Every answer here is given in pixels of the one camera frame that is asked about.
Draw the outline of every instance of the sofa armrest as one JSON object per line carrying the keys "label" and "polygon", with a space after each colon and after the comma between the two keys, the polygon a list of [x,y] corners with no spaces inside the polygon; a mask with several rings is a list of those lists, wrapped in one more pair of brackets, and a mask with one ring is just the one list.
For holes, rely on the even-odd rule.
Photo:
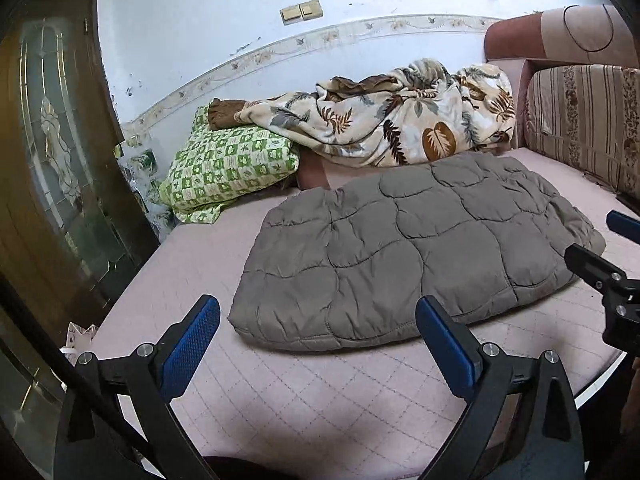
{"label": "sofa armrest", "polygon": [[489,62],[524,58],[640,68],[633,35],[613,6],[546,10],[494,23],[484,37],[484,53]]}
{"label": "sofa armrest", "polygon": [[513,104],[516,110],[516,125],[514,126],[513,137],[511,137],[511,148],[523,148],[525,123],[525,97],[531,78],[535,73],[533,63],[528,59],[500,59],[492,62],[502,70],[511,83],[513,94]]}

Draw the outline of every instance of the floral blanket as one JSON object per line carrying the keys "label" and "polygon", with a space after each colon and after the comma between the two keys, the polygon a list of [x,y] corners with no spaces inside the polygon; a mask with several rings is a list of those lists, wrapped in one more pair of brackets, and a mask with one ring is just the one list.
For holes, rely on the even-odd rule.
{"label": "floral blanket", "polygon": [[498,67],[450,75],[422,59],[360,82],[343,77],[263,101],[209,105],[213,130],[256,124],[345,166],[402,166],[508,143],[515,111]]}

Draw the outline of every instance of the floral wall border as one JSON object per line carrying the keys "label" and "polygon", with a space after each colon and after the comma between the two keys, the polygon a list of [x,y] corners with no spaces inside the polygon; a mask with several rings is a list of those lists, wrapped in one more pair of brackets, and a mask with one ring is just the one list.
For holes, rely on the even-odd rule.
{"label": "floral wall border", "polygon": [[153,105],[129,123],[121,124],[125,139],[142,134],[193,100],[237,78],[301,54],[321,50],[332,43],[357,41],[425,32],[483,33],[499,18],[463,14],[409,14],[358,20],[319,28],[275,41],[231,59],[193,79]]}

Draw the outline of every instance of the light switch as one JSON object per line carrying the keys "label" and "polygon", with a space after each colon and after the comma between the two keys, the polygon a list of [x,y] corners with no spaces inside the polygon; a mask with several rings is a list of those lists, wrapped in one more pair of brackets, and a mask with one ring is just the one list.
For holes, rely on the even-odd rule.
{"label": "light switch", "polygon": [[324,16],[320,0],[311,0],[310,2],[300,4],[300,10],[302,11],[303,20],[314,20]]}
{"label": "light switch", "polygon": [[302,16],[302,13],[300,12],[300,6],[297,5],[281,9],[280,14],[282,15],[282,21],[285,25],[296,22]]}

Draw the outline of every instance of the wall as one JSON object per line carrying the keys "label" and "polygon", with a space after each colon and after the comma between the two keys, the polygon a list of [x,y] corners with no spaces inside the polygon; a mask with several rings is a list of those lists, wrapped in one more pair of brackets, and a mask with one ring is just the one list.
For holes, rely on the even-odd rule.
{"label": "wall", "polygon": [[417,13],[510,18],[571,4],[609,3],[609,0],[320,0],[324,18],[285,27],[278,10],[303,1],[306,0],[98,0],[102,56],[120,122],[135,119],[177,88],[239,54],[320,27]]}
{"label": "wall", "polygon": [[211,99],[258,100],[290,89],[312,92],[335,74],[361,80],[425,56],[462,67],[481,59],[484,34],[495,19],[450,14],[369,18],[291,36],[209,70],[122,125],[146,142],[166,176],[186,142],[194,111]]}

